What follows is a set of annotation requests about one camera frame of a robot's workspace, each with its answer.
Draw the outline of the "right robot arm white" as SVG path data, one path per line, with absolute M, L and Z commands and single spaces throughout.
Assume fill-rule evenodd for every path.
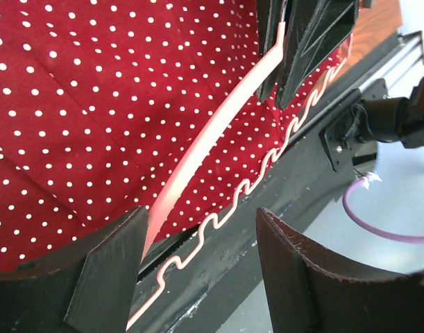
M 308 87 L 311 91 L 299 105 L 307 114 L 349 57 L 360 11 L 372 5 L 372 1 L 257 1 L 259 57 L 274 44 L 282 53 L 256 91 L 259 102 L 275 94 L 275 106 L 285 110 L 300 89 Z M 355 98 L 323 130 L 321 141 L 334 171 L 352 158 L 355 143 L 424 146 L 424 77 L 409 98 Z

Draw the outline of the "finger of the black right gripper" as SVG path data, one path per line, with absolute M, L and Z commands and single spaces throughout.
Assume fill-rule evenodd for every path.
M 278 34 L 278 24 L 285 23 L 287 3 L 286 0 L 256 1 L 259 59 L 274 46 Z M 280 67 L 281 65 L 277 65 L 258 87 L 256 94 L 259 102 L 265 102 L 271 95 L 278 79 Z
M 284 109 L 304 80 L 352 33 L 359 1 L 292 1 L 275 105 Z

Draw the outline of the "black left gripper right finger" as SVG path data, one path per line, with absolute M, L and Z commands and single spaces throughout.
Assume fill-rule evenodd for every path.
M 424 332 L 424 270 L 348 259 L 265 208 L 256 229 L 274 332 Z

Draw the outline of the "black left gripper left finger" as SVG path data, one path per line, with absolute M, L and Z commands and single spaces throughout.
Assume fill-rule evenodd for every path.
M 0 273 L 0 332 L 125 332 L 148 213 Z

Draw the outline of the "pink plastic hanger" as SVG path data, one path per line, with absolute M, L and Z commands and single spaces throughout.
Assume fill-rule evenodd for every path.
M 213 145 L 217 142 L 220 135 L 227 128 L 229 123 L 235 118 L 236 114 L 242 108 L 248 98 L 255 91 L 255 85 L 261 83 L 261 80 L 273 71 L 273 68 L 279 64 L 281 57 L 284 55 L 282 50 L 282 42 L 284 41 L 284 32 L 286 24 L 280 23 L 278 25 L 278 36 L 273 48 L 258 62 L 256 65 L 245 75 L 241 82 L 234 88 L 233 91 L 226 97 L 225 101 L 219 106 L 216 114 L 205 124 L 204 128 L 198 134 L 192 145 L 186 151 L 185 155 L 175 168 L 171 177 L 168 179 L 166 185 L 162 189 L 159 197 L 154 202 L 153 207 L 149 211 L 149 233 L 155 234 L 156 228 L 161 226 L 165 219 L 168 217 L 171 209 L 176 204 L 182 191 L 187 186 L 188 182 L 192 179 L 194 173 L 199 168 L 206 155 L 210 152 Z M 258 178 L 255 182 L 251 182 L 249 179 L 244 178 L 236 186 L 233 197 L 232 206 L 230 211 L 220 219 L 217 214 L 213 213 L 204 218 L 203 222 L 198 228 L 197 238 L 198 243 L 186 258 L 174 255 L 166 260 L 161 266 L 156 276 L 158 288 L 150 296 L 150 298 L 129 318 L 126 331 L 128 331 L 138 319 L 146 312 L 146 310 L 159 298 L 163 293 L 166 282 L 164 280 L 165 271 L 174 265 L 178 270 L 184 269 L 193 258 L 201 251 L 205 243 L 205 228 L 210 223 L 215 230 L 221 228 L 227 220 L 236 211 L 238 206 L 238 197 L 242 192 L 246 195 L 251 194 L 254 189 L 258 186 L 264 177 L 267 170 L 268 163 L 275 163 L 285 151 L 290 137 L 292 134 L 298 132 L 302 128 L 308 114 L 309 109 L 314 107 L 323 96 L 328 85 L 337 77 L 337 74 L 341 71 L 341 68 L 346 63 L 350 56 L 352 49 L 353 34 L 349 33 L 348 37 L 341 44 L 341 49 L 345 52 L 345 57 L 341 60 L 339 65 L 335 67 L 329 67 L 322 79 L 321 85 L 315 87 L 309 96 L 307 97 L 304 105 L 304 111 L 301 117 L 294 117 L 285 132 L 285 140 L 281 148 L 272 148 L 266 153 L 262 160 Z

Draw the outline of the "red polka dot skirt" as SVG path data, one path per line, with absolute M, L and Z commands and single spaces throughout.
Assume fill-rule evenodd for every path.
M 254 1 L 0 1 L 0 272 L 150 208 L 258 45 Z

